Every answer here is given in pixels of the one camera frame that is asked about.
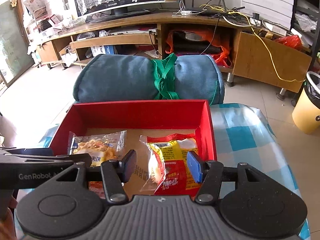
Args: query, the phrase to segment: rolled blue blanket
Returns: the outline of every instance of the rolled blue blanket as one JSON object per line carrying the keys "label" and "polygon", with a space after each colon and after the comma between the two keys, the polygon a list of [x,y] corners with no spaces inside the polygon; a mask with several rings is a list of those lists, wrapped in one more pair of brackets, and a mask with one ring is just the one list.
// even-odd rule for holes
{"label": "rolled blue blanket", "polygon": [[151,60],[140,56],[98,55],[78,76],[73,90],[80,103],[207,99],[222,104],[224,83],[215,61],[207,55]]}

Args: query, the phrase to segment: black cable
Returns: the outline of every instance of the black cable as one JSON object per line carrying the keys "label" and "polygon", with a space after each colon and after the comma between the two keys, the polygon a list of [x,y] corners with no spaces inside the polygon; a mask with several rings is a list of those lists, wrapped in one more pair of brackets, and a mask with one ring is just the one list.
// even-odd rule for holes
{"label": "black cable", "polygon": [[221,15],[219,15],[218,21],[217,21],[217,23],[216,23],[216,27],[214,28],[213,36],[212,36],[212,41],[210,42],[210,44],[208,45],[208,47],[207,47],[202,53],[200,53],[199,55],[204,54],[204,52],[210,47],[211,43],[213,42],[214,35],[215,35],[215,33],[216,33],[216,29],[217,29],[218,23],[219,23],[219,21],[220,21],[220,17],[221,17]]}
{"label": "black cable", "polygon": [[156,49],[156,47],[155,47],[154,44],[153,44],[153,41],[152,41],[152,38],[151,38],[151,31],[149,31],[149,37],[150,37],[150,41],[151,41],[152,47],[155,49],[155,51],[158,53],[158,55],[160,55],[160,56],[162,57],[162,55],[160,54],[160,52]]}

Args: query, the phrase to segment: plastic wrapper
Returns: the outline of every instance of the plastic wrapper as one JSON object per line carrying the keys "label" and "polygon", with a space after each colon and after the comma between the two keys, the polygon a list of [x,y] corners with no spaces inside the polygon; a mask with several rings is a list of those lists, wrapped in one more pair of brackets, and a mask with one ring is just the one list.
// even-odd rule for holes
{"label": "plastic wrapper", "polygon": [[194,134],[141,136],[140,141],[149,149],[149,179],[141,191],[154,190],[155,195],[196,195],[200,184],[193,180],[186,162],[188,151],[198,154]]}
{"label": "plastic wrapper", "polygon": [[[73,137],[70,154],[89,153],[92,159],[91,166],[100,166],[111,159],[121,160],[124,156],[125,136],[127,131],[111,134]],[[91,181],[89,189],[100,198],[105,198],[101,181]]]}
{"label": "plastic wrapper", "polygon": [[300,28],[305,32],[311,32],[311,30],[317,28],[317,22],[311,20],[308,15],[296,13],[295,18],[297,19]]}
{"label": "plastic wrapper", "polygon": [[276,40],[274,40],[276,42],[279,42],[283,45],[286,45],[288,47],[297,49],[297,50],[301,50],[302,49],[302,42],[301,39],[298,35],[292,35],[292,36],[288,36],[288,37],[282,37],[282,38],[278,38]]}
{"label": "plastic wrapper", "polygon": [[94,32],[80,33],[77,36],[77,41],[91,39],[91,38],[94,38],[95,36],[96,35],[94,34]]}
{"label": "plastic wrapper", "polygon": [[85,24],[85,20],[83,18],[78,18],[75,20],[63,21],[63,24],[66,28],[71,29],[71,28],[80,26],[82,24]]}
{"label": "plastic wrapper", "polygon": [[105,30],[99,31],[99,37],[106,37],[109,35],[109,32],[110,31],[105,31]]}

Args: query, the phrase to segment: white box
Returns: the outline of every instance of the white box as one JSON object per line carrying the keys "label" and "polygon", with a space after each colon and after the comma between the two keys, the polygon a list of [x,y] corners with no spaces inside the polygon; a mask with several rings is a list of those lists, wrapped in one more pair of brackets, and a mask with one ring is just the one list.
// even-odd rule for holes
{"label": "white box", "polygon": [[117,54],[114,45],[103,45],[103,46],[93,46],[91,47],[92,55],[95,57],[99,54]]}
{"label": "white box", "polygon": [[282,36],[286,36],[287,35],[287,32],[284,29],[279,28],[278,26],[275,26],[275,25],[267,23],[267,22],[264,22],[264,24],[266,25],[266,27],[269,30],[271,30],[274,33],[278,33],[278,34],[280,34]]}
{"label": "white box", "polygon": [[50,18],[48,19],[48,22],[51,24],[51,26],[54,26],[55,24],[59,23],[60,20],[57,18],[57,16],[52,15],[52,16],[50,16]]}

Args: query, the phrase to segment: snack package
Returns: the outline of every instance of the snack package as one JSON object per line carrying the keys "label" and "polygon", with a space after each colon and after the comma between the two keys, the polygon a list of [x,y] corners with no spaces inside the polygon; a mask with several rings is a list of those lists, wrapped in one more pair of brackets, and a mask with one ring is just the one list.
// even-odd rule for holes
{"label": "snack package", "polygon": [[[126,132],[73,137],[70,154],[89,153],[92,167],[100,166],[104,161],[111,159],[121,160],[124,155]],[[105,198],[101,181],[89,182],[89,189],[100,198]]]}
{"label": "snack package", "polygon": [[198,154],[194,134],[141,136],[140,141],[147,145],[150,153],[149,179],[141,191],[155,190],[155,195],[196,195],[200,184],[193,180],[186,161],[188,151]]}

